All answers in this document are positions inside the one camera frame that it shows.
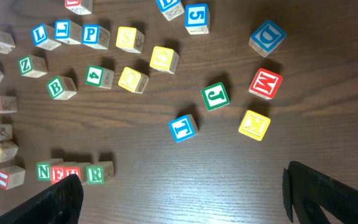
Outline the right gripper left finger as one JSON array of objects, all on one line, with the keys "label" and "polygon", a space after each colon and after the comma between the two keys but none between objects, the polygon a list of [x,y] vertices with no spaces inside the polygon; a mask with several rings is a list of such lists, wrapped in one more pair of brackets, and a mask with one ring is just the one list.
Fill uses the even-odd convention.
[{"label": "right gripper left finger", "polygon": [[76,174],[56,184],[0,216],[5,224],[77,224],[84,199],[83,186]]}]

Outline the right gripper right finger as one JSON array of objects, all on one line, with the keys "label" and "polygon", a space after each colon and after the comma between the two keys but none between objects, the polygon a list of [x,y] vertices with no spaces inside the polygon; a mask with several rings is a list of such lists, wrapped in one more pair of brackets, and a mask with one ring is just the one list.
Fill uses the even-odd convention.
[{"label": "right gripper right finger", "polygon": [[298,161],[283,170],[283,206],[292,222],[327,223],[324,210],[343,223],[358,223],[358,190]]}]

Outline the red E block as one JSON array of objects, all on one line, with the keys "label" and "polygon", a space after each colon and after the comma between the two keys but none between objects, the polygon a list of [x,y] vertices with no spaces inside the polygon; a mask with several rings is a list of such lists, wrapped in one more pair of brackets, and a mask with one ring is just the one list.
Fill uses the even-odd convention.
[{"label": "red E block", "polygon": [[51,166],[51,183],[56,184],[65,178],[65,168],[75,165],[76,162],[62,162]]}]

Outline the green N block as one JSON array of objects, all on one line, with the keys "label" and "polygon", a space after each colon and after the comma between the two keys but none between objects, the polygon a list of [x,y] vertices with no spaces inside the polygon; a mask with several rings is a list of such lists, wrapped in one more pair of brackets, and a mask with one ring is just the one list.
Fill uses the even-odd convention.
[{"label": "green N block", "polygon": [[61,164],[62,158],[53,158],[46,161],[41,161],[36,164],[37,180],[50,181],[51,180],[51,168],[54,165]]}]

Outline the green R block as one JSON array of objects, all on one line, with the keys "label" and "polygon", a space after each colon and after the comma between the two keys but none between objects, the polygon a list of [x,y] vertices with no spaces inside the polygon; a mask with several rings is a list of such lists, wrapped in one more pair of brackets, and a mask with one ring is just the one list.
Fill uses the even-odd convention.
[{"label": "green R block", "polygon": [[114,178],[113,161],[103,161],[86,167],[87,183],[90,185],[104,184]]}]

